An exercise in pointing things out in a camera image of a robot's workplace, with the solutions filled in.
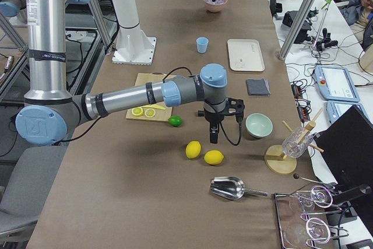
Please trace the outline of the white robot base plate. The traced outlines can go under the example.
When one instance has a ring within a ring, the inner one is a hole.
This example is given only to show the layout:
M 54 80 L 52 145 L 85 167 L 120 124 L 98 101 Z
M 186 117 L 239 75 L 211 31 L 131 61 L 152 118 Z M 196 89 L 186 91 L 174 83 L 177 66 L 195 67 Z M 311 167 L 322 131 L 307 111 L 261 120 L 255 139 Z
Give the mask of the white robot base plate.
M 155 37 L 148 37 L 141 29 L 120 29 L 112 62 L 115 64 L 151 65 L 156 43 Z

